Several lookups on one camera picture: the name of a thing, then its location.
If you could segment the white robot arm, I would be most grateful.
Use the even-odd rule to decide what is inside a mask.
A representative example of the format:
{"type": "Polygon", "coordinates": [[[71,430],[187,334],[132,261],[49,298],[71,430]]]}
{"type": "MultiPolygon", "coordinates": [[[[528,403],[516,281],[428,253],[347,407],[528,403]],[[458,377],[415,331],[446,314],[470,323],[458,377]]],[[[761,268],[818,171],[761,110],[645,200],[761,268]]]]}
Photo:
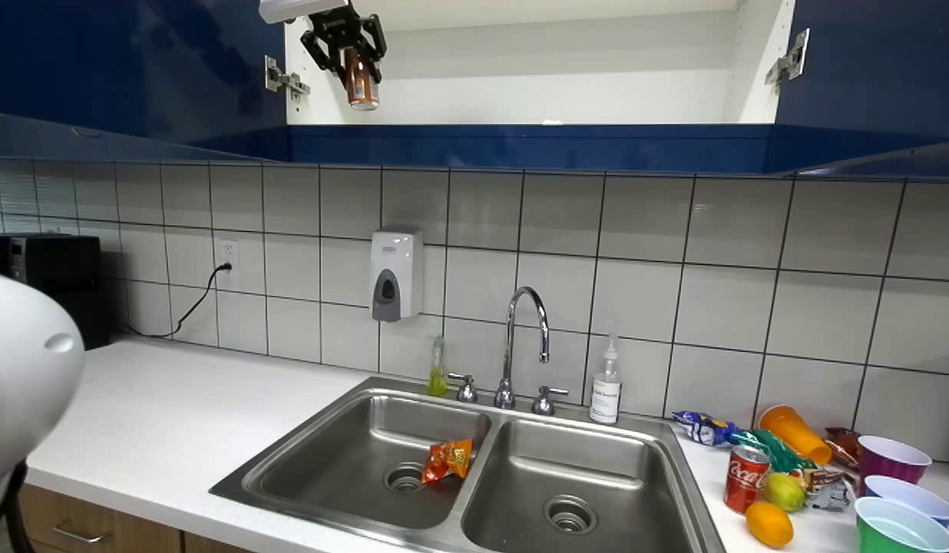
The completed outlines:
{"type": "MultiPolygon", "coordinates": [[[[332,130],[295,126],[282,27],[340,0],[0,0],[0,161],[328,161],[332,130]]],[[[82,325],[42,278],[0,272],[0,529],[28,455],[82,373],[82,325]]]]}

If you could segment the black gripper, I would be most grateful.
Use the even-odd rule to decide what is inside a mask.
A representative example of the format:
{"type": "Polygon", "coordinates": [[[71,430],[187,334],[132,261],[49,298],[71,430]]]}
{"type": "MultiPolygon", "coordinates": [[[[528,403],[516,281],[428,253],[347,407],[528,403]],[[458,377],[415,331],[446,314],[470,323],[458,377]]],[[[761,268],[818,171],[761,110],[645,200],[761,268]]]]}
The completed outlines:
{"type": "Polygon", "coordinates": [[[340,60],[340,50],[367,51],[373,80],[383,80],[382,57],[386,54],[386,41],[378,16],[360,16],[353,7],[317,11],[311,19],[311,27],[301,35],[301,45],[317,66],[328,66],[325,70],[340,84],[347,99],[352,78],[340,60]]]}

